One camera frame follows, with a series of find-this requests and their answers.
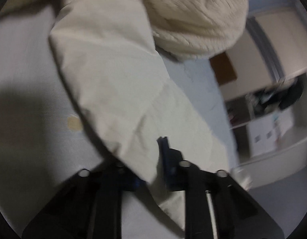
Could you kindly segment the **brown wooden headboard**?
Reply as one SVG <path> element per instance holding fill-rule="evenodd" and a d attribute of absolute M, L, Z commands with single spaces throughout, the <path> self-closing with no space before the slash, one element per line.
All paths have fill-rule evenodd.
<path fill-rule="evenodd" d="M 237 73 L 225 52 L 210 58 L 210 65 L 219 86 L 237 80 Z"/>

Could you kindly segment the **beige knit blanket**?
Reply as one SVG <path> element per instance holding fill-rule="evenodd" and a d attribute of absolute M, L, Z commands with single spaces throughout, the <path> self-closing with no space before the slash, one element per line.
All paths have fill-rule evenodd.
<path fill-rule="evenodd" d="M 249 0 L 143 0 L 155 44 L 179 60 L 231 48 L 246 26 Z"/>

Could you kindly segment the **white wardrobe shelf unit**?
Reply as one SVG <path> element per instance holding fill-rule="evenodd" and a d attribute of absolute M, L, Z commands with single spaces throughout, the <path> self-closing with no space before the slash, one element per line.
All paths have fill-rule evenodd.
<path fill-rule="evenodd" d="M 226 52 L 236 77 L 220 90 L 239 167 L 261 187 L 307 165 L 307 14 L 279 8 L 252 14 Z"/>

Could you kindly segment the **cream puffer jacket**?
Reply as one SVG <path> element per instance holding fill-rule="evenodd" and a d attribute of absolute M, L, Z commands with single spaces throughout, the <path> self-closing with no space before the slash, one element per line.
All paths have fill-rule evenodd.
<path fill-rule="evenodd" d="M 6 14 L 39 0 L 8 0 Z M 157 139 L 203 170 L 229 167 L 227 150 L 170 78 L 142 0 L 61 0 L 49 34 L 75 101 L 107 149 L 149 185 L 161 210 L 185 226 L 182 192 L 158 176 Z"/>

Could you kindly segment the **light blue bed sheet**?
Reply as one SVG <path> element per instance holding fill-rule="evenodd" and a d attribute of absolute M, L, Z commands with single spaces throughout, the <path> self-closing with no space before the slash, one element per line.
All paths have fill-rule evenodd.
<path fill-rule="evenodd" d="M 103 157 L 82 128 L 58 75 L 48 34 L 56 8 L 47 2 L 0 18 L 0 210 L 21 235 L 58 186 Z M 177 62 L 158 50 L 171 79 L 225 144 L 229 170 L 238 164 L 222 94 L 206 59 Z M 124 193 L 122 238 L 182 238 L 182 230 L 146 189 Z"/>

